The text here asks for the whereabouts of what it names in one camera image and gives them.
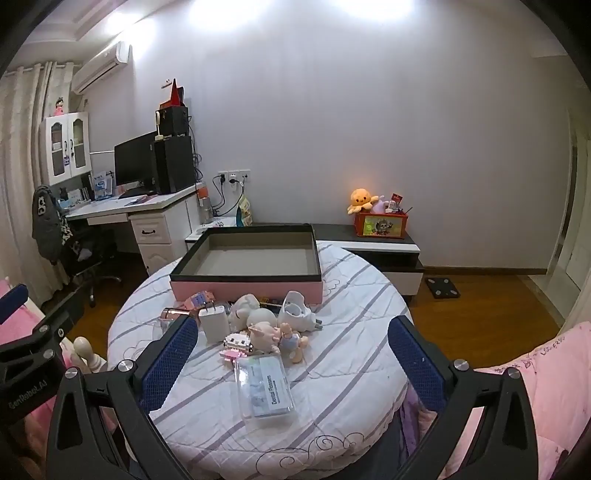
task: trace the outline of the plastic package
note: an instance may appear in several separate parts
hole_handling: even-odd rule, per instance
[[[284,416],[295,410],[280,356],[239,358],[234,373],[243,420]]]

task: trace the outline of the wall outlet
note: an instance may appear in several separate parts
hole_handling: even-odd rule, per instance
[[[233,178],[239,181],[244,181],[245,183],[252,180],[252,173],[250,170],[220,170],[217,172],[218,175],[221,175],[222,173],[226,176],[226,183],[232,178],[232,175],[235,176]]]

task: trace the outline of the open box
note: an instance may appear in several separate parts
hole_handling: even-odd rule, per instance
[[[322,302],[322,272],[311,225],[210,228],[170,274],[177,300],[211,291],[216,300],[246,293],[282,299],[299,291]]]

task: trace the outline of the blue mesh pad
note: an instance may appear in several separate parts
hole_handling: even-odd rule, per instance
[[[139,406],[146,413],[162,407],[187,358],[195,348],[198,333],[199,329],[195,319],[187,317],[182,327],[170,339],[160,356],[144,375]]]
[[[29,298],[29,291],[23,284],[17,285],[0,299],[0,325],[22,307]]]
[[[390,321],[388,343],[425,408],[441,412],[446,405],[443,378],[398,317]]]

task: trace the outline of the bottle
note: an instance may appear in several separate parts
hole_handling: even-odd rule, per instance
[[[197,189],[197,199],[199,201],[199,218],[203,223],[211,223],[213,221],[213,209],[207,187]]]

